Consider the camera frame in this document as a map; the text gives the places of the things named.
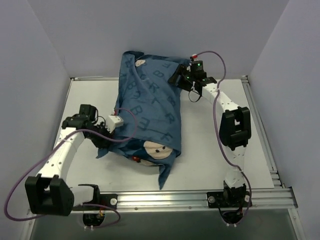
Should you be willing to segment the blue cartoon pillowcase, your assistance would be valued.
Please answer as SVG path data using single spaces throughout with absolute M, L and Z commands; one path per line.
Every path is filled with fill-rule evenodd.
M 158 186 L 164 187 L 182 150 L 181 89 L 168 80 L 180 65 L 188 67 L 189 62 L 140 51 L 122 54 L 115 109 L 124 124 L 115 130 L 118 141 L 99 148 L 98 158 L 113 152 L 158 167 Z

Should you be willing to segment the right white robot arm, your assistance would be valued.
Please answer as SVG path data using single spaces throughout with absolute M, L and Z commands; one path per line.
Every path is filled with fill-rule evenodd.
M 249 108 L 239 106 L 222 92 L 220 83 L 207 76 L 200 60 L 189 66 L 179 64 L 168 83 L 187 92 L 196 91 L 213 105 L 218 146 L 228 164 L 222 200 L 225 205 L 234 206 L 247 196 L 244 165 L 246 148 L 252 136 Z

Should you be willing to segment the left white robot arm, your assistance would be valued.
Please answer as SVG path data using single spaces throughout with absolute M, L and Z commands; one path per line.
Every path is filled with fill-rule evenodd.
M 100 206 L 100 189 L 96 184 L 70 187 L 66 183 L 71 163 L 83 141 L 90 140 L 98 149 L 107 148 L 115 129 L 123 124 L 123 119 L 115 114 L 102 122 L 98 122 L 98 118 L 95 106 L 82 104 L 78 113 L 62 122 L 53 152 L 45 158 L 37 175 L 29 176 L 24 184 L 33 214 L 68 216 L 74 207 L 82 204 L 90 210 Z

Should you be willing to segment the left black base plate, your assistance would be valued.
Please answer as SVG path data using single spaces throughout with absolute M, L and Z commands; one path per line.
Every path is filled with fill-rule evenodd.
M 116 193 L 101 193 L 97 199 L 93 199 L 90 202 L 86 202 L 83 205 L 78 205 L 73 207 L 73 211 L 98 211 L 98 210 L 105 210 L 103 207 L 99 206 L 88 206 L 88 204 L 94 205 L 102 205 L 106 206 L 110 209 L 117 209 L 118 204 L 118 194 Z

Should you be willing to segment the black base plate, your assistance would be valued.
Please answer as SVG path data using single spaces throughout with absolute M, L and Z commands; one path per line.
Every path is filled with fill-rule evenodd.
M 118 204 L 118 194 L 116 193 L 101 193 L 97 199 L 93 199 L 90 202 L 86 202 L 83 205 L 78 205 L 73 207 L 73 211 L 98 211 L 98 210 L 105 210 L 103 207 L 99 206 L 88 206 L 88 204 L 94 205 L 102 205 L 106 206 L 110 209 L 117 209 Z
M 244 184 L 238 188 L 224 186 L 221 191 L 209 191 L 206 193 L 209 208 L 245 208 L 252 206 L 249 201 L 250 192 Z

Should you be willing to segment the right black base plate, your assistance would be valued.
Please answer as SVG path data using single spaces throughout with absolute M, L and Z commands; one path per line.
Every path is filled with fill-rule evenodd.
M 209 208 L 245 208 L 252 206 L 249 201 L 250 192 L 244 184 L 238 188 L 224 186 L 221 191 L 209 191 L 206 193 Z

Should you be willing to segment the aluminium right side rail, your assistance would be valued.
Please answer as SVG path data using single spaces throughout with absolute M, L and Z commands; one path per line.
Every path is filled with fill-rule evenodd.
M 249 78 L 247 75 L 241 77 L 241 83 L 244 89 L 244 93 L 246 96 L 246 99 L 248 101 L 248 105 L 250 107 L 250 110 L 252 112 L 253 121 L 257 130 L 257 134 L 262 146 L 262 150 L 264 153 L 264 156 L 266 158 L 266 163 L 273 181 L 273 184 L 275 188 L 284 188 L 284 185 L 282 184 L 281 178 L 279 176 L 279 172 L 276 166 L 276 162 L 274 160 L 274 156 L 266 135 L 266 131 L 260 116 L 260 113 L 258 111 L 257 105 L 255 103 L 253 93 L 251 90 L 251 86 L 249 83 Z

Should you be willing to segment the aluminium rail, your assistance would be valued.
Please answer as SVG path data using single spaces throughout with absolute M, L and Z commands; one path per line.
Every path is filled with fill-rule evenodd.
M 282 184 L 281 178 L 279 176 L 279 172 L 276 166 L 276 162 L 274 160 L 274 156 L 266 135 L 266 131 L 260 116 L 260 113 L 258 111 L 257 105 L 255 103 L 253 93 L 251 90 L 251 86 L 249 83 L 249 78 L 247 75 L 241 77 L 241 83 L 244 89 L 244 93 L 246 96 L 246 99 L 248 101 L 248 105 L 250 107 L 250 110 L 252 112 L 253 121 L 257 130 L 257 134 L 262 146 L 262 150 L 264 153 L 264 156 L 266 158 L 266 163 L 273 181 L 273 184 L 275 188 L 284 188 L 284 185 Z
M 199 191 L 142 191 L 142 192 L 101 192 L 118 194 L 117 209 L 151 210 L 202 210 L 208 207 L 206 190 Z M 298 205 L 290 188 L 256 189 L 249 193 L 252 209 L 292 209 Z M 231 210 L 238 208 L 213 208 Z

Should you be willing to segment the aluminium front rail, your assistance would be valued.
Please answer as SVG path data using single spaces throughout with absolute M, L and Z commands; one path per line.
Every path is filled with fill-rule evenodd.
M 151 210 L 202 210 L 208 207 L 206 190 L 199 191 L 142 191 L 142 192 L 101 192 L 118 194 L 117 209 Z M 252 209 L 292 209 L 298 205 L 290 188 L 256 189 L 249 193 Z M 213 208 L 231 210 L 238 208 Z

